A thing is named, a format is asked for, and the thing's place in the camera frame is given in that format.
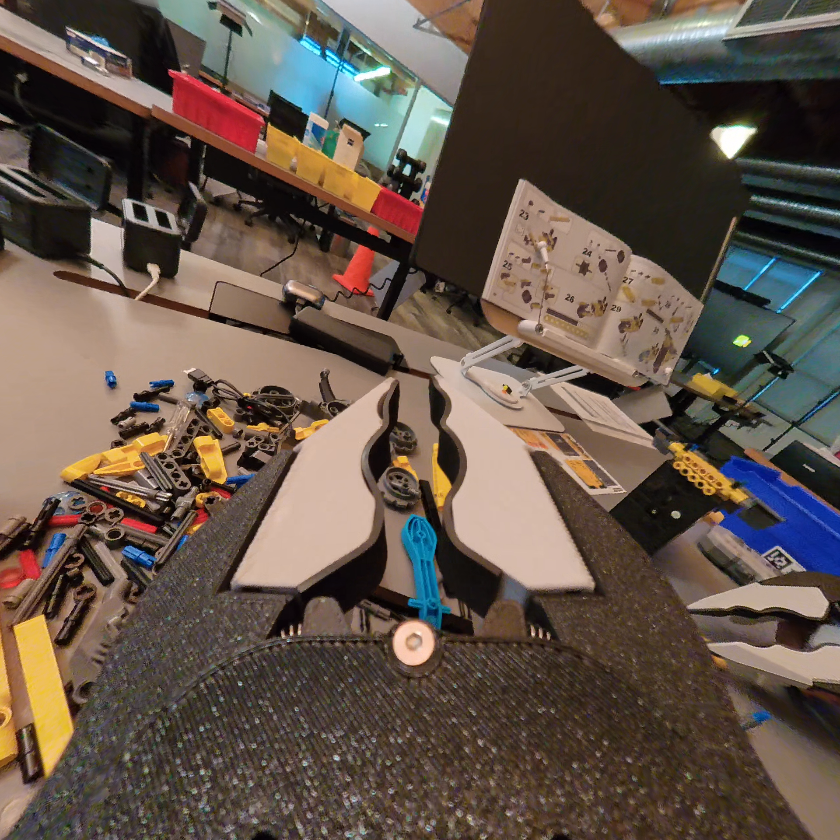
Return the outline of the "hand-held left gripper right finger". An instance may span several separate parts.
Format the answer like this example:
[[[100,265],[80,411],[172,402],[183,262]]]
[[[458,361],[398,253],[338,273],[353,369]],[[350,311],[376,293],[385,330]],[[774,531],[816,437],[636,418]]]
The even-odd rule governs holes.
[[[438,565],[479,616],[499,600],[591,594],[596,580],[542,478],[535,451],[441,375],[428,384],[437,466],[450,488]]]

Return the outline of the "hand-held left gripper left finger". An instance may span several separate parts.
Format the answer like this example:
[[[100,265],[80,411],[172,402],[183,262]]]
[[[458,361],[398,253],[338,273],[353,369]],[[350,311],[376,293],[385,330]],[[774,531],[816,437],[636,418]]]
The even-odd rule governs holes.
[[[379,586],[387,560],[379,479],[392,464],[399,397],[389,377],[295,447],[234,569],[232,591],[305,603],[327,596],[354,607]]]

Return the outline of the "pile of toy building pieces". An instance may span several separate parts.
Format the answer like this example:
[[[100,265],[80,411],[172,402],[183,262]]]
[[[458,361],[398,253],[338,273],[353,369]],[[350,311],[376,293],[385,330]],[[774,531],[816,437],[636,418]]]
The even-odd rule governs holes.
[[[82,682],[89,685],[89,713],[109,717],[104,738],[118,742],[129,736],[160,704],[167,703],[213,660],[236,655],[272,635],[276,628],[297,629],[303,603],[327,595],[354,613],[359,602],[374,606],[388,617],[407,615],[408,597],[385,588],[385,554],[392,550],[385,534],[389,520],[380,492],[373,488],[374,525],[371,541],[361,556],[345,562],[343,570],[326,572],[327,580],[283,584],[278,590],[253,584],[234,589],[232,578],[247,542],[259,527],[287,478],[295,454],[290,448],[270,448],[262,472],[249,488],[213,483],[201,475],[196,485],[178,458],[167,448],[165,435],[154,434],[144,447],[129,447],[118,476],[97,476],[102,466],[116,465],[94,453],[92,467],[83,465],[65,480],[67,488],[98,504],[101,511],[90,521],[76,522],[53,563],[38,568],[37,580],[18,597],[14,610],[2,606],[2,788],[25,790],[20,781],[20,756],[34,754],[39,746],[22,749],[18,734],[30,729],[37,742],[30,698],[12,625],[30,622],[43,638],[39,678],[46,688],[47,671],[54,673],[46,712],[50,725],[66,733],[56,741],[55,760],[73,734],[75,717],[69,708],[66,687],[73,682],[70,659],[97,630],[98,671]],[[109,585],[94,570],[79,569],[87,603],[68,646],[55,645],[57,616],[44,618],[43,604],[53,580],[60,577],[68,559],[84,554],[79,543],[91,544],[101,572],[112,577]]]

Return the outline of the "clear plastic container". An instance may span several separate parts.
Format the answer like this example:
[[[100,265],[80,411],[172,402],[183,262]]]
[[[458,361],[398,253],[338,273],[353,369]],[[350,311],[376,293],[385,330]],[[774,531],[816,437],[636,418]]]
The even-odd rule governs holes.
[[[699,551],[737,585],[782,576],[761,554],[720,523],[710,527],[697,543]]]

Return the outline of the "yellow toy model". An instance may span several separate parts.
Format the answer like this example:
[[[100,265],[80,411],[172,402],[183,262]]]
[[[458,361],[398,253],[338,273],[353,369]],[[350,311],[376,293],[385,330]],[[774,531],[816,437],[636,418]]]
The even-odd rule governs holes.
[[[667,450],[672,455],[671,466],[706,497],[717,497],[737,507],[749,507],[757,498],[737,481],[725,477],[697,452],[685,444],[671,442]]]

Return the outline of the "black power adapter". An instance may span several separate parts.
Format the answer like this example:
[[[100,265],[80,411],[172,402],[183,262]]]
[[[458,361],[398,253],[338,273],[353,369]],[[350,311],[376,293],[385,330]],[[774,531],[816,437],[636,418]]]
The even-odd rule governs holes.
[[[404,362],[404,353],[390,336],[312,307],[303,308],[292,316],[289,335],[299,343],[334,354],[379,375],[400,369]]]

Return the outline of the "black flat pad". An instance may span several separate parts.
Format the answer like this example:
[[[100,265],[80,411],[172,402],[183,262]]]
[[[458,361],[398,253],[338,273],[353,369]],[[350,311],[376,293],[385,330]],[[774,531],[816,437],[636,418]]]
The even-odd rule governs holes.
[[[274,297],[219,281],[213,289],[207,315],[217,322],[289,335],[294,311]]]

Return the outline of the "orange traffic cone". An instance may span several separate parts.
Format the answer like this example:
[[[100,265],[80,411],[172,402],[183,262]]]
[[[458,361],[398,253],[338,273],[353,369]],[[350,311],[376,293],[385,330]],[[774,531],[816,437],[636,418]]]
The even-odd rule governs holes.
[[[352,296],[372,297],[371,273],[375,252],[364,245],[358,245],[344,273],[332,279]]]

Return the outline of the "open instruction booklet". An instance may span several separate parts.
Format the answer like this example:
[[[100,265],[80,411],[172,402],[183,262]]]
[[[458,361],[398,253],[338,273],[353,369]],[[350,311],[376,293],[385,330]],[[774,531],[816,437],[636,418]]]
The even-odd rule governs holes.
[[[480,300],[496,329],[627,386],[670,383],[703,309],[664,268],[524,179]]]

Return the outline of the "black monitor screen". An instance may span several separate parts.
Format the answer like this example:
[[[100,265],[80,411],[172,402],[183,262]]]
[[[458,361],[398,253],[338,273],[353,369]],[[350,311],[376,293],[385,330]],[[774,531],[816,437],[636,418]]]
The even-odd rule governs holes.
[[[681,356],[732,384],[794,324],[783,313],[713,288]]]

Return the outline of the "small black battery charger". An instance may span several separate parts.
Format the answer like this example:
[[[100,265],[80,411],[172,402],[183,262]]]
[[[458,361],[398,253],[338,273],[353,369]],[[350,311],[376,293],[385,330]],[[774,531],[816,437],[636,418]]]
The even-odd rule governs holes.
[[[181,252],[182,231],[173,213],[130,198],[122,200],[122,262],[128,269],[147,273],[147,265],[155,265],[162,278],[173,279]]]

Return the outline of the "large yellow curved panel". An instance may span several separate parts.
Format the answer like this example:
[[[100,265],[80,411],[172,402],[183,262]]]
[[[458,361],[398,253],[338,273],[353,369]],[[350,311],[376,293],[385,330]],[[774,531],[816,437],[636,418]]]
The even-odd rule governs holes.
[[[17,624],[14,636],[44,776],[48,778],[67,749],[74,724],[46,619],[38,615]]]

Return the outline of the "white carton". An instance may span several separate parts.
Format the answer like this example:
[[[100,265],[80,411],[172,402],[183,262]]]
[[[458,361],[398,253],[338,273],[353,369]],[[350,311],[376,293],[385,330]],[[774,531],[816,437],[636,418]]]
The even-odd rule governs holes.
[[[332,160],[335,164],[355,172],[364,153],[364,132],[353,123],[342,121]]]

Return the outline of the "large black battery charger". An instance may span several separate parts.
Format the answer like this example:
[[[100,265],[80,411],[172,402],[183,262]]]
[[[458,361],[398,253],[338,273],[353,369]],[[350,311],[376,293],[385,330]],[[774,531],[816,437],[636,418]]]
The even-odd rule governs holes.
[[[43,259],[73,259],[91,251],[91,208],[24,168],[1,166],[1,225],[5,239]]]

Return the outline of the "ceiling lamp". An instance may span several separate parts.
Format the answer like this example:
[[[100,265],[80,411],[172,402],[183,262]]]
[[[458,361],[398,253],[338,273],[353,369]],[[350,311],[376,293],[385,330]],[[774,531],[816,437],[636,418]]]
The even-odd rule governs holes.
[[[736,159],[749,146],[758,127],[744,123],[719,124],[710,131],[710,138],[728,160]]]

